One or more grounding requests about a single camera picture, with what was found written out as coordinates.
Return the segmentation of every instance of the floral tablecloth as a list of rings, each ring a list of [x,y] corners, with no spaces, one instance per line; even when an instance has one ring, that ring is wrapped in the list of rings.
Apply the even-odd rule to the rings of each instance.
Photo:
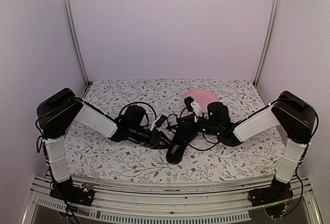
[[[184,107],[182,96],[192,89],[215,93],[228,106],[233,122],[264,106],[252,83],[244,80],[95,81],[85,100],[113,118],[124,105],[133,101],[148,102],[158,115],[179,114]],[[148,115],[154,120],[151,110]],[[173,134],[165,127],[164,124],[161,130],[172,138]],[[215,137],[207,138],[216,141]],[[198,148],[211,145],[201,135],[191,144]],[[65,138],[71,174],[144,183],[198,183],[272,175],[276,173],[284,149],[279,132],[273,128],[234,148],[219,144],[212,150],[198,152],[188,147],[183,160],[171,165],[165,159],[167,150],[152,150],[129,141],[115,143],[75,122]]]

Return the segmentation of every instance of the pink bowl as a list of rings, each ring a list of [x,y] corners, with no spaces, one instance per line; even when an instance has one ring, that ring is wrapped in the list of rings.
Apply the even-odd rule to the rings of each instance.
[[[194,89],[194,90],[188,91],[183,96],[183,100],[189,96],[192,97],[194,100],[197,100],[198,104],[202,108],[202,112],[204,112],[204,113],[207,113],[208,104],[219,101],[217,96],[214,93],[212,93],[208,90],[204,90],[204,89]]]

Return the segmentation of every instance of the robotic arm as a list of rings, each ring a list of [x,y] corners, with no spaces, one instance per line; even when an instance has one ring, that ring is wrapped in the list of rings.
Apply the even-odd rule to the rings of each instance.
[[[91,205],[92,185],[73,186],[64,151],[64,137],[72,121],[81,123],[114,142],[131,140],[151,148],[168,148],[170,140],[156,128],[166,120],[161,116],[151,129],[141,126],[146,111],[137,105],[128,105],[125,113],[112,119],[101,110],[76,97],[70,89],[56,93],[37,108],[43,138],[44,157],[53,178],[51,196],[64,201]]]
[[[191,97],[185,99],[185,104],[188,111],[193,114],[179,118],[176,126],[169,127],[176,128],[173,143],[167,153],[169,163],[177,164],[181,161],[185,148],[198,132],[216,135],[218,143],[235,147],[265,130],[282,126],[287,133],[288,141],[279,169],[271,186],[250,191],[249,200],[253,206],[258,206],[293,196],[290,180],[296,168],[302,163],[310,139],[315,133],[312,131],[316,119],[313,107],[290,92],[284,91],[272,104],[233,124],[230,122],[228,108],[220,102],[208,105],[208,119],[200,117],[201,109]]]

